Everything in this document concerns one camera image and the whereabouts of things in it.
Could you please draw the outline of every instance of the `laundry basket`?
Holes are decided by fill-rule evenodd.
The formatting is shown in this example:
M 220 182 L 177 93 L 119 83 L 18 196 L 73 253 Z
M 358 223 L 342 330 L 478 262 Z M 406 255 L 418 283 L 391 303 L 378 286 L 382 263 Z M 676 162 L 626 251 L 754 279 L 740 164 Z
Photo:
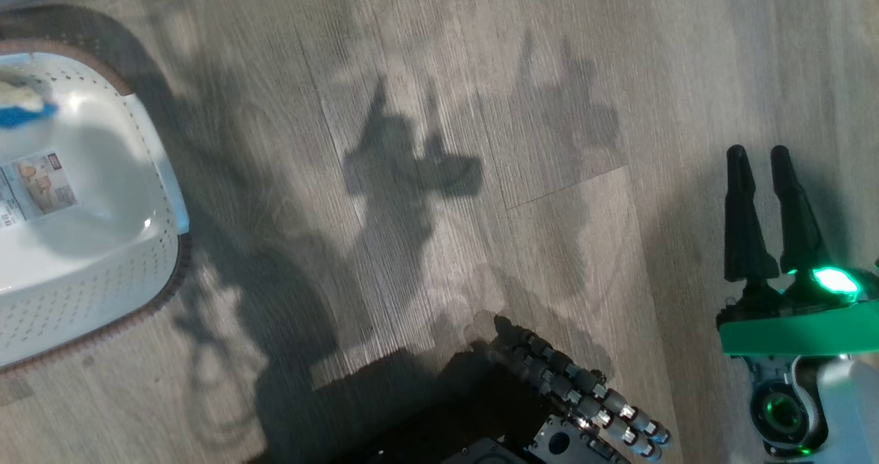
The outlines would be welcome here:
M 3 375 L 155 313 L 182 282 L 190 245 L 167 154 L 122 76 L 73 46 L 16 39 L 0 40 L 0 80 L 30 86 L 58 107 L 51 119 L 0 130 Z M 28 217 L 21 205 L 37 196 L 22 202 L 34 180 L 26 176 L 41 164 L 62 177 L 68 199 Z

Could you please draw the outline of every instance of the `green panel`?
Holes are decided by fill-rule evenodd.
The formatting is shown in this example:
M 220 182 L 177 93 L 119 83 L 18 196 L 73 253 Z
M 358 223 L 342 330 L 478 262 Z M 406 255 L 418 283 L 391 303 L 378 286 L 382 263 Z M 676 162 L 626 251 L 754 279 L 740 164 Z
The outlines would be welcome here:
M 879 301 L 816 314 L 732 321 L 720 327 L 728 356 L 835 356 L 879 351 Z

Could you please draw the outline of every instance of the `green light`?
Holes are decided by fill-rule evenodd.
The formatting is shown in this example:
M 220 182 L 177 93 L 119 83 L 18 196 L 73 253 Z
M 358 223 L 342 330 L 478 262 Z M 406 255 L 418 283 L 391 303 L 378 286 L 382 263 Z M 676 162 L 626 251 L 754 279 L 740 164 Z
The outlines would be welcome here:
M 855 293 L 860 290 L 858 283 L 842 270 L 825 268 L 813 271 L 813 274 L 819 284 L 828 291 Z

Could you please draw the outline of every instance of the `product label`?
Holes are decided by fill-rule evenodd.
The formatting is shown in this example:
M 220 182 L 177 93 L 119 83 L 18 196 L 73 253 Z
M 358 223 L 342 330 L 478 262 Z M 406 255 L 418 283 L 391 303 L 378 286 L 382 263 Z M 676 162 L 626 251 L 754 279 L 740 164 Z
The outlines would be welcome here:
M 55 152 L 0 166 L 0 229 L 76 205 L 76 195 Z

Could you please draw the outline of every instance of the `wooden floor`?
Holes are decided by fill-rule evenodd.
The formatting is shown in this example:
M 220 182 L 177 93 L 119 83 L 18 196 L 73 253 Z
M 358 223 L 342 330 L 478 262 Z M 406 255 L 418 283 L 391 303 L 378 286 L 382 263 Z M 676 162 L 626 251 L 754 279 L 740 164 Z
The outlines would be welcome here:
M 324 461 L 466 383 L 494 314 L 665 461 L 758 462 L 714 327 L 726 148 L 773 253 L 778 143 L 836 257 L 879 253 L 879 0 L 62 0 L 0 34 L 134 83 L 196 242 L 157 317 L 0 385 L 2 462 Z

